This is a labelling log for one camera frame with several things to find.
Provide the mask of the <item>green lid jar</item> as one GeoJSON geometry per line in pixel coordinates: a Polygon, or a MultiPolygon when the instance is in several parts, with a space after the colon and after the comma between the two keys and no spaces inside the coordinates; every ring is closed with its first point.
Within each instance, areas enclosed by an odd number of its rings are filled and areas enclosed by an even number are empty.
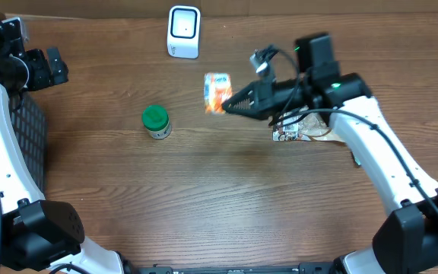
{"type": "Polygon", "coordinates": [[[165,139],[172,131],[168,112],[160,105],[150,105],[141,116],[142,123],[153,139],[165,139]]]}

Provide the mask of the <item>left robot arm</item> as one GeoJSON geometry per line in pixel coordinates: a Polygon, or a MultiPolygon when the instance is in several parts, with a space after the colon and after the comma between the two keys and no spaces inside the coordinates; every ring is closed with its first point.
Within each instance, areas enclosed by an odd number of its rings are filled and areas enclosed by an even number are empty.
{"type": "Polygon", "coordinates": [[[56,48],[25,50],[20,18],[0,19],[0,269],[132,273],[84,233],[75,208],[46,199],[47,121],[31,93],[68,80],[56,48]]]}

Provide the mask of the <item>teal snack packet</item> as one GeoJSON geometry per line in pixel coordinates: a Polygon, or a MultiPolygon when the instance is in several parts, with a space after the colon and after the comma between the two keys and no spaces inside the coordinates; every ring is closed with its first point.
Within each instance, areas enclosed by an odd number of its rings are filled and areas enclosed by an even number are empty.
{"type": "Polygon", "coordinates": [[[351,155],[352,155],[355,166],[361,167],[361,163],[360,163],[359,159],[354,155],[354,153],[352,153],[351,155]]]}

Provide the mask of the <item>beige brown snack pouch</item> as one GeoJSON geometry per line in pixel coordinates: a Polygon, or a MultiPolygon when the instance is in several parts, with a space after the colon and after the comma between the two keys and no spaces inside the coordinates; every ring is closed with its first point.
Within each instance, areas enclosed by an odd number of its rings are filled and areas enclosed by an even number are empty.
{"type": "Polygon", "coordinates": [[[330,129],[318,113],[302,118],[293,116],[273,126],[272,140],[275,142],[344,142],[330,129]]]}

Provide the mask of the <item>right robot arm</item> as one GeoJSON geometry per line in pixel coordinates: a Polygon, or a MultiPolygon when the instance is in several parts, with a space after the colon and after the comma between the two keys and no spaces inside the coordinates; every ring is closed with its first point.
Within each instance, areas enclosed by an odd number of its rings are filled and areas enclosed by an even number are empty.
{"type": "Polygon", "coordinates": [[[412,158],[356,73],[343,75],[327,33],[295,42],[295,77],[277,81],[275,46],[254,52],[258,80],[223,102],[223,110],[271,124],[318,113],[349,147],[375,186],[387,218],[370,246],[330,263],[301,263],[301,273],[419,273],[438,266],[438,182],[412,158]]]}

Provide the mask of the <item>small orange box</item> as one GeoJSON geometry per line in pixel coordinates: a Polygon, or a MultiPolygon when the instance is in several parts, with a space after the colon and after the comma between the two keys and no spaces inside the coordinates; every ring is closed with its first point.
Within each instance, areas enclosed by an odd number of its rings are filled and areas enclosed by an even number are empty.
{"type": "Polygon", "coordinates": [[[232,96],[230,75],[227,73],[209,72],[205,74],[204,102],[205,112],[224,114],[223,102],[232,96]]]}

